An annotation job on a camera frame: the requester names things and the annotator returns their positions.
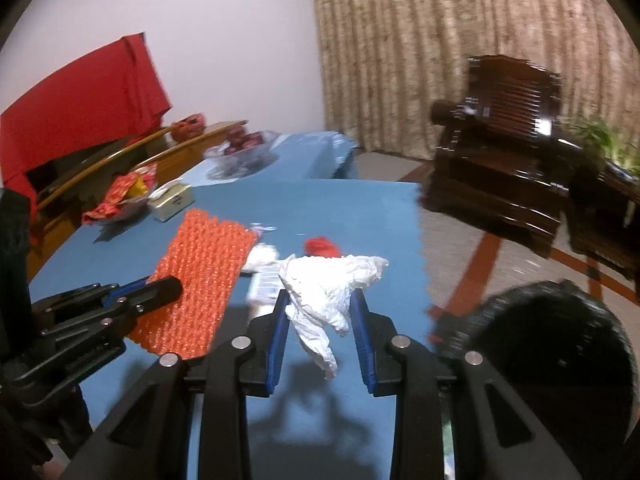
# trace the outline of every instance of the blue tablecloth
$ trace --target blue tablecloth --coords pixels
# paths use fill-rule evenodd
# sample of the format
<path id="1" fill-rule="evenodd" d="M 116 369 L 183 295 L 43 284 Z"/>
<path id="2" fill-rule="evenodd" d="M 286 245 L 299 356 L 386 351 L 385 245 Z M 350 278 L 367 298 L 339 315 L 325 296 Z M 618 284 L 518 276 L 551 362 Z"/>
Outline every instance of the blue tablecloth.
<path id="1" fill-rule="evenodd" d="M 353 161 L 356 143 L 338 132 L 317 132 L 281 136 L 272 152 L 278 157 L 257 173 L 242 180 L 301 180 L 305 178 L 357 178 Z M 214 164 L 205 159 L 189 171 L 182 180 L 197 186 L 235 182 L 237 179 L 211 180 L 207 173 Z"/>
<path id="2" fill-rule="evenodd" d="M 430 304 L 420 250 L 415 184 L 361 180 L 237 182 L 194 190 L 194 206 L 244 224 L 277 230 L 264 235 L 283 256 L 302 253 L 306 238 L 325 235 L 345 253 L 389 260 L 383 279 L 366 290 L 372 311 L 391 316 L 399 332 L 429 333 Z M 166 223 L 146 218 L 108 242 L 83 226 L 31 282 L 34 301 L 87 283 L 128 283 L 150 274 L 184 213 Z M 240 278 L 229 309 L 242 309 L 249 280 Z M 374 399 L 362 383 L 353 337 L 330 333 L 338 377 L 324 380 L 292 329 L 282 378 L 270 399 L 247 399 L 255 480 L 382 480 L 389 476 L 396 403 Z M 127 352 L 82 383 L 92 423 L 98 424 L 124 390 L 155 360 L 127 341 Z M 191 435 L 188 478 L 196 478 L 200 406 Z"/>

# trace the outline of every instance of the tissue box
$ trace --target tissue box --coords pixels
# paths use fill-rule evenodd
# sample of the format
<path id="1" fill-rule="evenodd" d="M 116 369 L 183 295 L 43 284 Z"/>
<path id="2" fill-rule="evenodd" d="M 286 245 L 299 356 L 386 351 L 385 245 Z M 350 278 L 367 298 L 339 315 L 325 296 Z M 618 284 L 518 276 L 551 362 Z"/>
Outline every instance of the tissue box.
<path id="1" fill-rule="evenodd" d="M 165 222 L 185 207 L 193 204 L 194 200 L 191 186 L 174 184 L 162 196 L 149 200 L 148 207 L 157 220 Z"/>

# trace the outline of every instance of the clear plastic bowl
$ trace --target clear plastic bowl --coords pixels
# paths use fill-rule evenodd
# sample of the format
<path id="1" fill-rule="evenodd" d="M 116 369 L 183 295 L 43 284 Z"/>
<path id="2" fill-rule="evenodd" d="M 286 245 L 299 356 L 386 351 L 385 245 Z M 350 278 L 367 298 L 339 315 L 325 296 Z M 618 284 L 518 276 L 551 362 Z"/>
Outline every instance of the clear plastic bowl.
<path id="1" fill-rule="evenodd" d="M 229 146 L 228 140 L 219 146 L 205 150 L 204 157 L 215 164 L 214 168 L 207 173 L 207 177 L 212 179 L 240 177 L 268 166 L 273 159 L 271 147 L 279 135 L 273 130 L 265 130 L 262 132 L 263 144 L 245 148 L 231 155 L 225 155 L 225 148 Z"/>

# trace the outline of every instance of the white wall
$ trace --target white wall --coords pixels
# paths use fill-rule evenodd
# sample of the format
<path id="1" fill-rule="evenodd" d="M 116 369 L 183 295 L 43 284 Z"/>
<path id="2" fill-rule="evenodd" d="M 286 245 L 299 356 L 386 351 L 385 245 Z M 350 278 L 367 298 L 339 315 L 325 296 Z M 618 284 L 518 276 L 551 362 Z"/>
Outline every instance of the white wall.
<path id="1" fill-rule="evenodd" d="M 312 0 L 33 0 L 0 51 L 0 110 L 66 63 L 146 32 L 171 122 L 324 127 Z"/>

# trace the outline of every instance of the fruit bowl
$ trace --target fruit bowl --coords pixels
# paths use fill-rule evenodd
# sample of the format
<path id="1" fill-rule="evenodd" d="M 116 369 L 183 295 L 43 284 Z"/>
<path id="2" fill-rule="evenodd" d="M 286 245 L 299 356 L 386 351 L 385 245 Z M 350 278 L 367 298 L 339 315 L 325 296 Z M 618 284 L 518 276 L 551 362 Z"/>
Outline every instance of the fruit bowl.
<path id="1" fill-rule="evenodd" d="M 204 152 L 204 157 L 212 161 L 214 167 L 207 176 L 211 179 L 237 178 L 268 166 L 273 159 L 271 147 L 278 135 L 272 130 L 265 130 L 244 134 L 244 145 L 247 147 L 238 145 L 236 139 L 227 139 L 219 146 L 209 148 Z"/>

